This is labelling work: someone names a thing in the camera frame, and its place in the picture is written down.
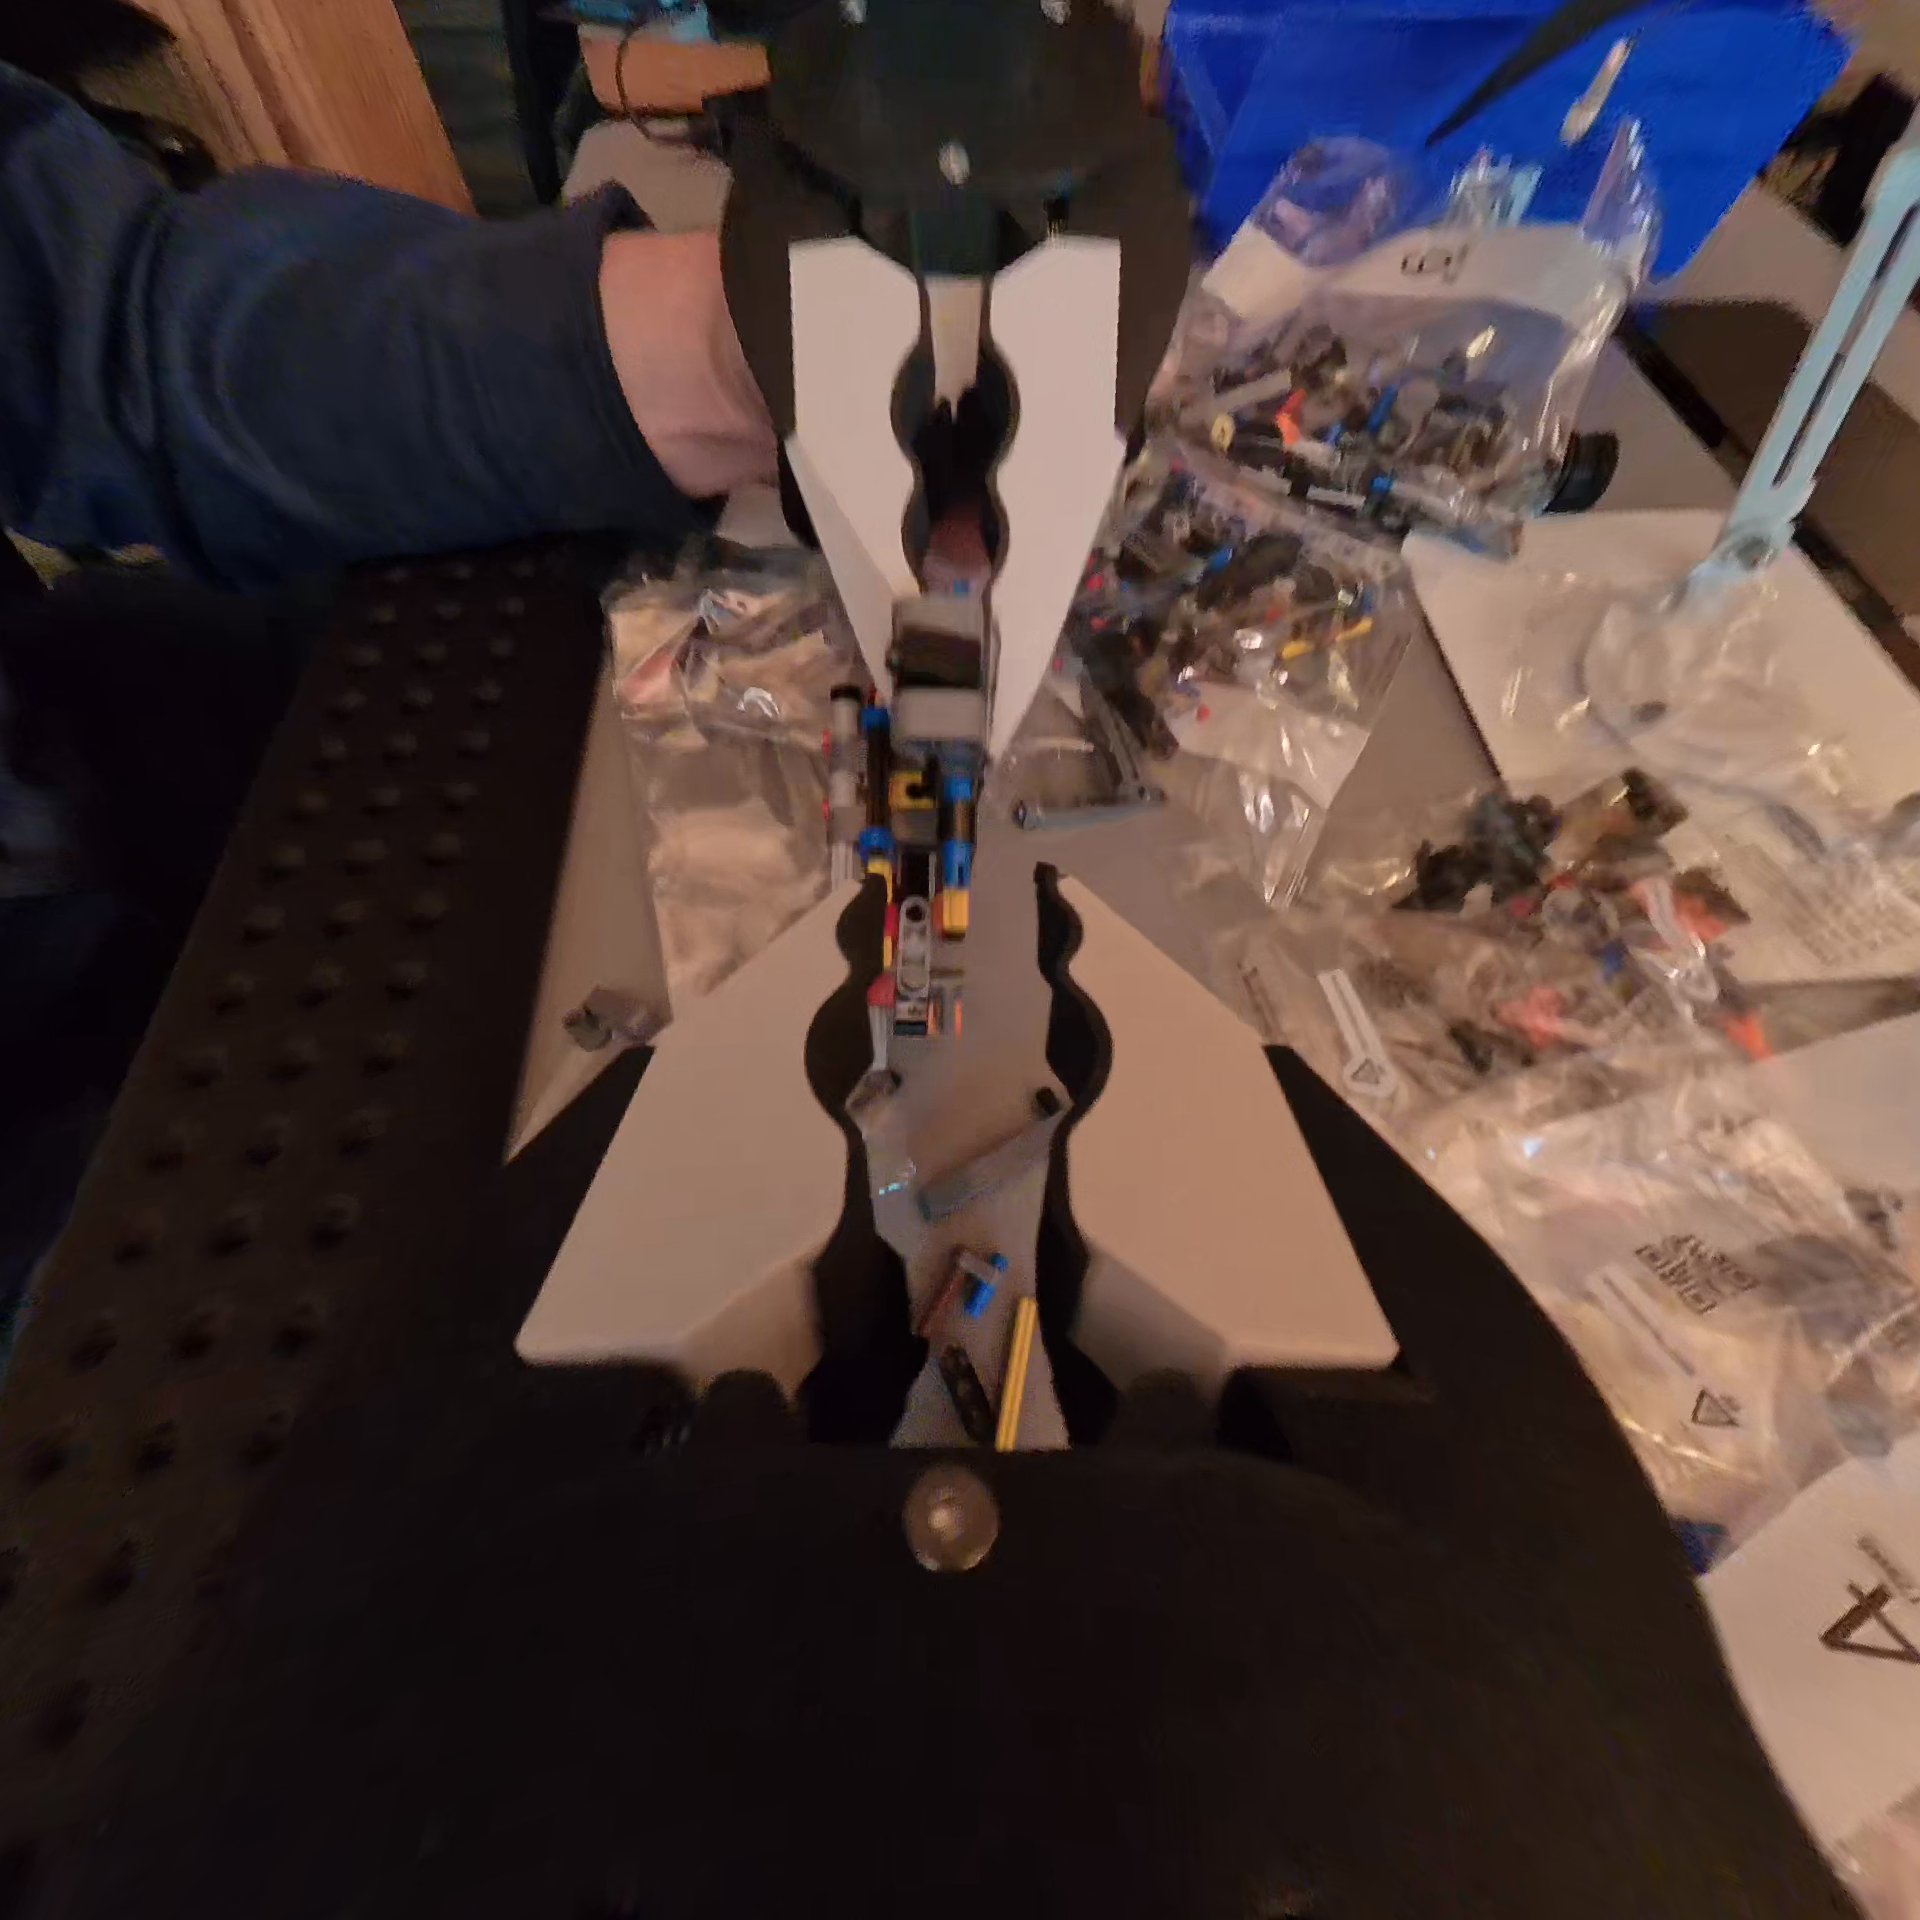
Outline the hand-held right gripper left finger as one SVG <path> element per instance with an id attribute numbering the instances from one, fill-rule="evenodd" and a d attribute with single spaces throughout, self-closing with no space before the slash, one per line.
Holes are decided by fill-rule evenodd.
<path id="1" fill-rule="evenodd" d="M 830 892 L 652 1045 L 524 1316 L 539 1369 L 769 1376 L 810 1438 L 887 1444 L 922 1371 L 852 1100 L 874 1069 L 875 878 Z"/>

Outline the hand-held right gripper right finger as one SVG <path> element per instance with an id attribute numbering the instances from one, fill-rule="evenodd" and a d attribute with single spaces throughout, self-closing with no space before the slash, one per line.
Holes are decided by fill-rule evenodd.
<path id="1" fill-rule="evenodd" d="M 1379 1376 L 1401 1355 L 1252 1027 L 1085 883 L 1036 868 L 1061 1095 L 1036 1237 L 1039 1343 L 1073 1444 L 1171 1377 Z"/>

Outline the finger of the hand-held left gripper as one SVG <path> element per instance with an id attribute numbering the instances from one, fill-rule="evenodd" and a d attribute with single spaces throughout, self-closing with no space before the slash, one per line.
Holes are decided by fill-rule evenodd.
<path id="1" fill-rule="evenodd" d="M 787 251 L 794 428 L 787 464 L 882 700 L 895 619 L 924 597 L 929 496 L 914 452 L 933 399 L 929 299 L 855 235 Z"/>
<path id="2" fill-rule="evenodd" d="M 1121 243 L 1049 238 L 991 278 L 985 319 L 1010 396 L 988 587 L 990 753 L 1003 753 L 1039 692 L 1121 468 Z"/>

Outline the multicolour lego assembly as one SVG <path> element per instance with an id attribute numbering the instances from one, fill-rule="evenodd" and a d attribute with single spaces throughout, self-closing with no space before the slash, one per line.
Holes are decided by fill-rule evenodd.
<path id="1" fill-rule="evenodd" d="M 870 1068 L 852 1116 L 899 1092 L 895 1039 L 954 1038 L 965 1022 L 990 743 L 985 607 L 955 592 L 905 599 L 885 672 L 887 687 L 834 683 L 822 734 L 830 878 L 878 878 L 885 892 L 881 969 L 867 995 Z"/>

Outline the person's left forearm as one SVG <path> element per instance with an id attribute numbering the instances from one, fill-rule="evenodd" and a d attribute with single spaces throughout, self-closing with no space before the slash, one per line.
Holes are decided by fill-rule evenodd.
<path id="1" fill-rule="evenodd" d="M 674 535 L 617 384 L 606 182 L 479 221 L 281 168 L 186 195 L 5 67 L 5 528 L 217 584 L 524 537 Z"/>

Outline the small clear bag of lego parts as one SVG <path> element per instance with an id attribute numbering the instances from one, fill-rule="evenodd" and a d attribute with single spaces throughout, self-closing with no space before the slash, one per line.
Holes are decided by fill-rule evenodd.
<path id="1" fill-rule="evenodd" d="M 833 691 L 857 677 L 822 560 L 794 547 L 700 539 L 604 592 L 607 679 L 635 748 L 826 756 Z"/>

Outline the striped clear bag of lego parts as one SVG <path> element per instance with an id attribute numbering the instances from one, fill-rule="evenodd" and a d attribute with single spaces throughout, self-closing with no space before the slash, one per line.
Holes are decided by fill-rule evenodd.
<path id="1" fill-rule="evenodd" d="M 1662 229 L 1635 123 L 1573 221 L 1531 217 L 1539 181 L 1476 150 L 1429 192 L 1370 142 L 1298 149 L 1197 275 L 1150 423 L 1303 504 L 1514 552 Z"/>

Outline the clear bag of black lego parts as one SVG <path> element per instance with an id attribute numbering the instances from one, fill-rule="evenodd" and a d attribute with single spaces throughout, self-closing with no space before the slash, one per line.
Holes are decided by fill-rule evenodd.
<path id="1" fill-rule="evenodd" d="M 1916 1016 L 1916 825 L 1821 848 L 1630 766 L 1499 784 L 1226 932 L 1215 982 L 1398 1141 L 1610 1109 Z"/>

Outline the large labelled bag of lego parts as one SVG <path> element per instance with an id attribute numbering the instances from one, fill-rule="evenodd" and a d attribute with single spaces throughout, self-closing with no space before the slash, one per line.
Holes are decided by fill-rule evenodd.
<path id="1" fill-rule="evenodd" d="M 1916 1915 L 1916 1275 L 1731 1073 L 1435 1123 L 1411 1159 L 1571 1343 L 1671 1519 L 1769 1761 Z"/>

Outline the flat empty clear bag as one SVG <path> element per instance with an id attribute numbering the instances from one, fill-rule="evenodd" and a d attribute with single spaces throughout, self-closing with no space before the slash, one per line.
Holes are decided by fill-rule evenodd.
<path id="1" fill-rule="evenodd" d="M 684 1016 L 830 894 L 826 751 L 687 720 L 630 725 L 628 743 L 662 991 Z"/>

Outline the blue plastic bin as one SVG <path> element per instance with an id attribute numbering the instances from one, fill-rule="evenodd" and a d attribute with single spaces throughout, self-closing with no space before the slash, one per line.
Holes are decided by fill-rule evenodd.
<path id="1" fill-rule="evenodd" d="M 1171 4 L 1158 81 L 1207 251 L 1316 137 L 1396 152 L 1429 192 L 1475 152 L 1537 165 L 1531 217 L 1569 224 L 1635 123 L 1663 281 L 1853 51 L 1802 3 Z"/>

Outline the white paper sheet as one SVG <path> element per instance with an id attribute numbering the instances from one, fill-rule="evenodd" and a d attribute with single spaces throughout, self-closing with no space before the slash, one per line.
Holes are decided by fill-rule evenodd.
<path id="1" fill-rule="evenodd" d="M 1644 772 L 1684 812 L 1662 846 L 1735 899 L 1724 956 L 1748 988 L 1916 975 L 1917 702 L 1833 587 L 1798 552 L 1772 561 L 1790 683 L 1839 735 L 1860 807 L 1782 807 L 1667 782 L 1573 717 L 1565 577 L 1652 584 L 1703 561 L 1709 510 L 1539 518 L 1514 560 L 1418 535 L 1404 558 L 1429 629 L 1499 774 L 1523 793 L 1573 799 Z"/>

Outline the wooden pillar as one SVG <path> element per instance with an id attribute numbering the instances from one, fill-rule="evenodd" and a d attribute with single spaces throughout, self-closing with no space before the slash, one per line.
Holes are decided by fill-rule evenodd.
<path id="1" fill-rule="evenodd" d="M 141 3 L 214 160 L 347 175 L 474 212 L 394 3 Z"/>

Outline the clear bag with white disc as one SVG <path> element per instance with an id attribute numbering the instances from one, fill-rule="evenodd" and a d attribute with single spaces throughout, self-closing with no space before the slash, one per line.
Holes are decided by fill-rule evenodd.
<path id="1" fill-rule="evenodd" d="M 1839 735 L 1790 683 L 1779 599 L 1769 569 L 1724 560 L 1645 584 L 1565 577 L 1573 717 L 1667 782 L 1859 809 Z"/>

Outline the metal booklet stand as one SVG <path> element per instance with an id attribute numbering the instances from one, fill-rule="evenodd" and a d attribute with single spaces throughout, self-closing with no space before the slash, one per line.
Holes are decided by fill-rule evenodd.
<path id="1" fill-rule="evenodd" d="M 1769 566 L 1798 550 L 1891 651 L 1916 645 L 1916 310 L 1843 391 L 1821 342 L 1846 253 L 1750 182 L 1631 323 L 1638 371 L 1727 470 L 1713 560 Z"/>

